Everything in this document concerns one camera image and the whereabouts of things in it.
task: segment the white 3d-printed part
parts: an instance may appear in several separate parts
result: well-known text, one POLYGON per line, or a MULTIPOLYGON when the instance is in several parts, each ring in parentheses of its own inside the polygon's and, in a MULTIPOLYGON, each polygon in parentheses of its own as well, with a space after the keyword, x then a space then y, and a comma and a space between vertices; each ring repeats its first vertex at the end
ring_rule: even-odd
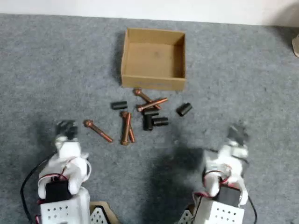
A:
POLYGON ((242 224, 244 209, 202 198, 194 224, 242 224))
POLYGON ((70 200, 41 204, 42 224, 90 224, 89 202, 88 191, 81 187, 70 200))
POLYGON ((91 224, 109 224, 106 220, 102 208, 95 208, 93 213, 90 215, 90 223, 91 224))
POLYGON ((185 210, 178 224, 192 224, 193 215, 189 210, 185 210))

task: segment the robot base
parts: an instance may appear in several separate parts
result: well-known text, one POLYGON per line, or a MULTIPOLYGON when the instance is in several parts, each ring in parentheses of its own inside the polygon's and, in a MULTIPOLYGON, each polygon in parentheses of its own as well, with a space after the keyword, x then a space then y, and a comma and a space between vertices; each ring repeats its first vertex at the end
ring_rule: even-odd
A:
POLYGON ((90 196, 81 187, 72 199, 41 204, 42 224, 90 224, 90 196))
POLYGON ((185 210, 178 224, 242 224, 244 209, 202 197, 193 216, 185 210))

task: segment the black wire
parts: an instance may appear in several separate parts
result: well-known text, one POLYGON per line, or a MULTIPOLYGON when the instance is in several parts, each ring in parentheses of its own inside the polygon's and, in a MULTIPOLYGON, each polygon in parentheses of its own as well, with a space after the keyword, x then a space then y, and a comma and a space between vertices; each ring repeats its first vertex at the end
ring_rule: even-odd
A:
POLYGON ((29 178, 33 175, 33 173, 36 172, 36 170, 43 165, 45 162, 47 162, 55 153, 52 153, 51 155, 48 155, 41 163, 39 163, 36 167, 34 167, 30 173, 26 176, 22 186, 21 186, 21 190, 20 190, 20 195, 21 195, 21 199, 22 199, 22 204, 23 204, 23 208, 24 208, 24 212, 26 213, 27 219, 31 224, 34 224, 35 222, 32 219, 32 216, 30 214, 30 212, 28 211, 28 207, 26 204, 26 200, 25 200, 25 196, 24 196, 24 188, 25 185, 27 183, 27 181, 29 180, 29 178))
POLYGON ((254 207, 254 204, 253 204, 250 196, 248 196, 248 200, 249 200, 249 202, 251 204, 251 207, 253 209, 253 212, 254 212, 254 217, 255 217, 254 224, 257 224, 257 212, 256 212, 256 208, 254 207))

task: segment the cardboard piece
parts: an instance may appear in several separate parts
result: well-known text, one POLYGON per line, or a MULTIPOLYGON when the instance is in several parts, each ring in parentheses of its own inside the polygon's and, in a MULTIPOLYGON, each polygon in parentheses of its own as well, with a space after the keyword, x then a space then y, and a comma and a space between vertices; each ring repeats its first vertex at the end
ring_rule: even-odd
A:
POLYGON ((294 54, 296 55, 296 57, 299 57, 299 35, 293 39, 292 45, 294 49, 294 54))
POLYGON ((111 224, 121 224, 115 214, 112 212, 112 210, 110 209, 109 205, 107 202, 90 202, 89 203, 89 210, 90 210, 90 214, 92 214, 93 210, 95 209, 96 206, 103 206, 105 209, 105 212, 108 216, 108 219, 110 221, 111 224))
POLYGON ((183 90, 185 33, 128 28, 121 61, 124 87, 183 90))

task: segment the bolt head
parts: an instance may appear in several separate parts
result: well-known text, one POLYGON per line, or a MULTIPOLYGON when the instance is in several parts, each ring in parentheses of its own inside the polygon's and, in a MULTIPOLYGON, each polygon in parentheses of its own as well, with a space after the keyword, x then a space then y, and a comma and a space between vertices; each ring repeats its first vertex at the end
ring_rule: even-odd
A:
POLYGON ((128 141, 121 141, 121 144, 122 144, 123 146, 127 146, 127 145, 129 144, 129 142, 128 142, 128 141))
POLYGON ((136 96, 139 96, 140 93, 141 93, 141 89, 134 89, 134 90, 133 90, 133 93, 134 93, 136 96))
POLYGON ((83 121, 85 127, 91 127, 93 125, 93 120, 85 120, 83 121))
POLYGON ((127 111, 122 111, 121 112, 121 117, 125 118, 127 116, 128 112, 127 111))

